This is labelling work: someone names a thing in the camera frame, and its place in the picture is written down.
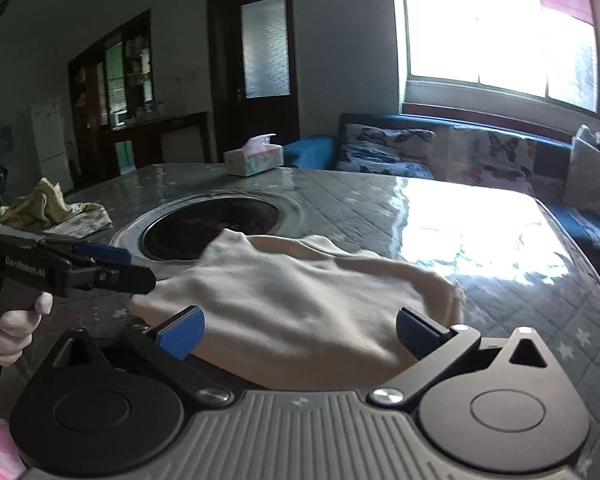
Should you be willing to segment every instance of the door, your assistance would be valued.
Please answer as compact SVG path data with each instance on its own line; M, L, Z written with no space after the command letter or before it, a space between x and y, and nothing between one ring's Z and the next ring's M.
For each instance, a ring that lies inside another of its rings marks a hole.
M299 139L291 0L207 0L218 155L250 137Z

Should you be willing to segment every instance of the wooden cabinet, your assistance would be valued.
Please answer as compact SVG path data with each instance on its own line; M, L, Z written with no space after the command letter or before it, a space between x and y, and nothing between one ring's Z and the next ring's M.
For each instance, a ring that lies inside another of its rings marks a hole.
M136 168L161 164L164 162L162 143L160 142L161 136L192 126L196 126L200 132L204 162L211 162L206 112L123 127L102 133L98 136L98 139L100 150L106 161L107 178L114 178L120 174L121 166L124 164L120 161L121 154L126 160L129 160L125 150L120 146L121 143L131 143L133 164Z
M85 184L102 182L119 173L116 151L108 135L155 105L150 23L150 11L136 16L67 65L76 147Z

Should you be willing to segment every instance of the white glove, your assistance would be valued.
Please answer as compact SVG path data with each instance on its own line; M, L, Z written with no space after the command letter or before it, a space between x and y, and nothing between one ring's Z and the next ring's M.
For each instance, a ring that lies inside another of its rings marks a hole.
M11 366L22 355L22 349L31 343L31 334L42 316L51 312L53 296L40 294L32 310L8 310L0 317L0 365Z

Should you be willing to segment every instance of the butterfly pattern cushion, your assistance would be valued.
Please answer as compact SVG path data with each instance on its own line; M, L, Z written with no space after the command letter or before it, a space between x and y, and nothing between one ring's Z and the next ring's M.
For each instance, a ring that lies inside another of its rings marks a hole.
M453 126L449 128L449 161L487 164L533 173L538 142L490 128Z
M426 164L433 153L435 134L429 130L385 130L364 124L346 124L340 145L372 148L397 156L403 162Z
M435 134L428 130L385 130L346 124L336 170L433 180L426 163Z
M526 175L521 171L512 170L506 166L450 162L448 180L456 184L494 187L517 191L529 196L534 195L533 187Z

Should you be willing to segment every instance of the window frame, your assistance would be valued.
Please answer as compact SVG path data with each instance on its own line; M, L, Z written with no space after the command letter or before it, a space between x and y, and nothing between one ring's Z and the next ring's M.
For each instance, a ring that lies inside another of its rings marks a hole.
M598 19L596 16L596 3L595 0L589 0L591 2L591 12L593 15L593 30L596 38L596 57L597 57L597 85L598 85L598 98L596 100L596 111L587 110L586 108L579 107L577 105L573 105L571 103L567 103L565 101L560 101L558 99L553 99L549 97L549 78L547 77L546 85L544 88L544 97L540 97L533 94L527 94L525 92L519 92L516 90L509 90L507 88L501 88L499 86L490 86L484 83L473 83L471 81L462 81L458 79L446 79L439 77L430 77L430 76L421 76L414 75L411 73L411 38L410 38L410 30L409 30L409 9L407 7L407 0L402 0L402 4L404 5L404 27L406 32L406 46L407 46L407 81L406 84L409 84L409 81L423 81L429 83L436 84L448 84L452 86L466 87L466 88L475 88L480 90L485 90L488 92L494 92L499 94L504 94L512 97L519 97L525 99L531 99L535 102L542 104L552 104L559 106L561 108L566 108L573 112L578 112L581 114L588 115L590 117L594 117L600 120L600 30L598 28Z

